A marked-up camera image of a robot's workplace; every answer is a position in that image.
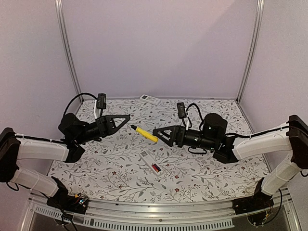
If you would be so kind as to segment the white air conditioner remote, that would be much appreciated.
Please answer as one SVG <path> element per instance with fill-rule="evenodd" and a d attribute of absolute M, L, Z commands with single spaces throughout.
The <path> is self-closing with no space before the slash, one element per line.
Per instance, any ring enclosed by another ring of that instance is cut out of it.
<path fill-rule="evenodd" d="M 163 174 L 162 168 L 156 163 L 156 161 L 152 158 L 152 156 L 147 151 L 141 151 L 139 155 L 141 159 L 146 163 L 146 165 L 155 175 L 160 176 Z M 155 172 L 152 168 L 152 164 L 157 164 L 161 168 L 161 171 L 159 173 Z"/>

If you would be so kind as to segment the yellow handled screwdriver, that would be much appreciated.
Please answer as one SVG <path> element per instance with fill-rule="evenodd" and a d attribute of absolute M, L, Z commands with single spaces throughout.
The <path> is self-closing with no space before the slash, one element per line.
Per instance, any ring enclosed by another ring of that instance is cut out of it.
<path fill-rule="evenodd" d="M 135 125 L 131 125 L 130 127 L 131 127 L 134 131 L 136 131 L 137 133 L 139 133 L 139 134 L 141 134 L 142 136 L 144 136 L 145 138 L 147 138 L 147 139 L 149 139 L 149 140 L 151 140 L 151 141 L 153 141 L 153 142 L 158 142 L 158 138 L 157 138 L 155 135 L 153 135 L 153 134 L 151 134 L 151 133 L 149 133 L 149 132 L 147 132 L 147 131 L 145 131 L 145 130 L 143 130 L 143 129 L 141 129 L 140 127 L 135 126 Z"/>

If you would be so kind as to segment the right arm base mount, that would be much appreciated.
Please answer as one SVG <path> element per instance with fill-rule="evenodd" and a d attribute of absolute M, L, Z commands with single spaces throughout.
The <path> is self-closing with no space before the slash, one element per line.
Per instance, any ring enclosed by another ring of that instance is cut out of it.
<path fill-rule="evenodd" d="M 264 225 L 266 223 L 274 205 L 272 196 L 268 196 L 261 191 L 263 180 L 264 178 L 258 181 L 253 195 L 234 199 L 232 201 L 232 208 L 237 215 L 263 209 L 263 212 L 248 216 L 248 221 L 255 226 Z"/>

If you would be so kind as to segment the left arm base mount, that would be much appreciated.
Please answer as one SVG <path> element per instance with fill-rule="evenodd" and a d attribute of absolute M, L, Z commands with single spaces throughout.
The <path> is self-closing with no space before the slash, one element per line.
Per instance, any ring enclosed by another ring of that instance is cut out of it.
<path fill-rule="evenodd" d="M 89 197 L 81 193 L 69 195 L 68 189 L 59 179 L 56 177 L 52 177 L 52 179 L 57 184 L 58 190 L 54 196 L 48 196 L 47 205 L 63 211 L 69 211 L 83 215 L 86 214 Z"/>

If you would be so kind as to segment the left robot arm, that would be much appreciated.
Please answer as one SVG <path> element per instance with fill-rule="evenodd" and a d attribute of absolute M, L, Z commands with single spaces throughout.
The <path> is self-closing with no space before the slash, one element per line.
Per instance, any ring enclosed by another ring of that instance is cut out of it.
<path fill-rule="evenodd" d="M 103 115 L 88 123 L 68 113 L 58 126 L 64 135 L 60 141 L 16 134 L 12 128 L 5 128 L 0 134 L 0 181 L 41 192 L 52 197 L 61 209 L 67 209 L 72 203 L 71 197 L 59 179 L 22 168 L 17 162 L 23 159 L 46 159 L 75 163 L 85 152 L 83 145 L 115 134 L 129 120 L 129 115 Z"/>

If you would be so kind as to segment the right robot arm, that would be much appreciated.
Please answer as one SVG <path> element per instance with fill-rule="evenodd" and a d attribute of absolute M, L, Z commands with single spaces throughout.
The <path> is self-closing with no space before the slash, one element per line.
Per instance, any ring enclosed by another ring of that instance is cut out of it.
<path fill-rule="evenodd" d="M 236 163 L 251 156 L 287 151 L 288 155 L 263 178 L 249 198 L 249 206 L 259 210 L 281 186 L 308 167 L 308 126 L 297 115 L 286 123 L 251 135 L 226 134 L 228 122 L 215 113 L 207 114 L 201 131 L 184 126 L 156 128 L 153 134 L 168 146 L 188 146 L 210 151 L 217 161 Z"/>

